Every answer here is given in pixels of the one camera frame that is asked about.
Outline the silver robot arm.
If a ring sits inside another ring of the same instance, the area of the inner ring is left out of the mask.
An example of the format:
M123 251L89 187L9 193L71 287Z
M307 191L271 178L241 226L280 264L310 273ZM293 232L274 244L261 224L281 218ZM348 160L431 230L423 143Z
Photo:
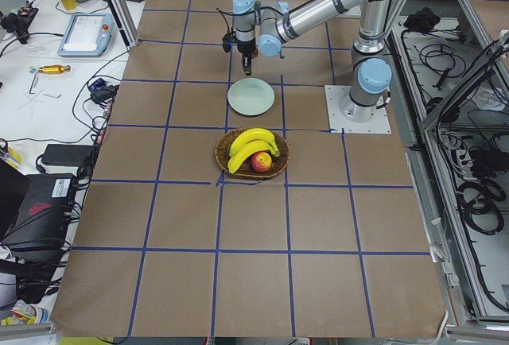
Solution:
M225 52L235 46L242 55L243 72L252 73L258 54L280 56L282 46L325 22L359 7L361 20L352 43L353 84L339 103L341 114L352 122L367 122L392 78L382 58L385 40L406 0L308 0L289 9L284 2L232 0L233 25L223 36Z

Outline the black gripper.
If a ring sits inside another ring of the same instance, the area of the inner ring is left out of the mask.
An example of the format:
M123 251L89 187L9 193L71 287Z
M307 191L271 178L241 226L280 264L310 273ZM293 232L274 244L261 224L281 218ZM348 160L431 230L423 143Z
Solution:
M257 57L257 46L255 41L239 41L237 49L242 54L242 68L246 76L252 75L252 59Z

